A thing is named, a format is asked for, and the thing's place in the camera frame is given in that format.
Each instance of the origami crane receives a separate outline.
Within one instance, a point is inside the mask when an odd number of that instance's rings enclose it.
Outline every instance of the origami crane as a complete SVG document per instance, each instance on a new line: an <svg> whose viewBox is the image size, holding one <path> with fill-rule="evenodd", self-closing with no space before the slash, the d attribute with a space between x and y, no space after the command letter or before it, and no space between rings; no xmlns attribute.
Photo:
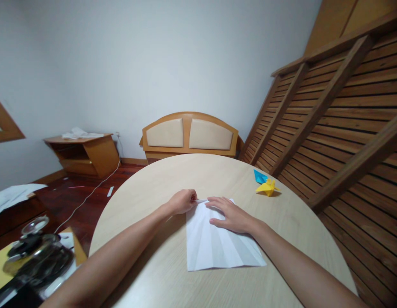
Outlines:
<svg viewBox="0 0 397 308"><path fill-rule="evenodd" d="M255 169L254 169L254 175L255 175L256 182L259 184L265 183L268 179L268 176L263 175L262 173L256 171Z"/></svg>
<svg viewBox="0 0 397 308"><path fill-rule="evenodd" d="M263 191L268 197L271 197L274 190L279 190L275 187L275 180L271 182L271 179L268 179L266 183L261 184L260 187L257 188L258 191Z"/></svg>

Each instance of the black lid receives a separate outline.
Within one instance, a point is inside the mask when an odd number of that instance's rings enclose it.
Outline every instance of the black lid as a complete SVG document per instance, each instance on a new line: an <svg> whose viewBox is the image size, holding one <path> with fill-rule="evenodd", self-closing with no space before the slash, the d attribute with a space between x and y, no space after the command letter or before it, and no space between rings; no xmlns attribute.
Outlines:
<svg viewBox="0 0 397 308"><path fill-rule="evenodd" d="M20 244L9 250L7 253L9 258L23 253L26 253L27 255L31 254L41 245L41 236L37 234L29 234L26 238L20 239L19 243Z"/></svg>

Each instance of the wooden slatted wall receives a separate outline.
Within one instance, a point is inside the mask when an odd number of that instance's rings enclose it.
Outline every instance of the wooden slatted wall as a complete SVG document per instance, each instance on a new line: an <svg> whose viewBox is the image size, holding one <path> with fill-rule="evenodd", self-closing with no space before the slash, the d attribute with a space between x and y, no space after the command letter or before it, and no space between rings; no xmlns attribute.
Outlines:
<svg viewBox="0 0 397 308"><path fill-rule="evenodd" d="M240 156L318 214L371 307L397 307L396 28L283 68Z"/></svg>
<svg viewBox="0 0 397 308"><path fill-rule="evenodd" d="M294 76L295 73L289 73L274 80L270 93L268 93L265 99L264 107L260 110L257 121L254 123L251 130L250 141L245 143L242 150L242 160L244 162L251 163L262 137L271 124L271 119L274 116L275 110L271 109L269 104L279 104L282 100L281 97L286 94L289 84L294 79Z"/></svg>

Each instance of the cushioned headboard panel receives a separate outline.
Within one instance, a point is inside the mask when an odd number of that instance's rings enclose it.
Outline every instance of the cushioned headboard panel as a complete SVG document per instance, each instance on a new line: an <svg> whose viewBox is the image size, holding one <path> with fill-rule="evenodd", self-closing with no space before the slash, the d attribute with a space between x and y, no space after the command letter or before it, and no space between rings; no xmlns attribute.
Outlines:
<svg viewBox="0 0 397 308"><path fill-rule="evenodd" d="M209 150L229 150L232 131L212 122L192 119L190 148Z"/></svg>
<svg viewBox="0 0 397 308"><path fill-rule="evenodd" d="M149 146L172 148L182 148L184 146L182 118L157 124L147 130L146 134Z"/></svg>

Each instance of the window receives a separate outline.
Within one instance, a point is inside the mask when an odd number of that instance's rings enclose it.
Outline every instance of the window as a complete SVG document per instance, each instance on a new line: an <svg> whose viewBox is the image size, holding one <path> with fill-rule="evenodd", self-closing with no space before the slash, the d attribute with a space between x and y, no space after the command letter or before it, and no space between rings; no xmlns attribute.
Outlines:
<svg viewBox="0 0 397 308"><path fill-rule="evenodd" d="M0 142L23 138L25 136L0 103Z"/></svg>

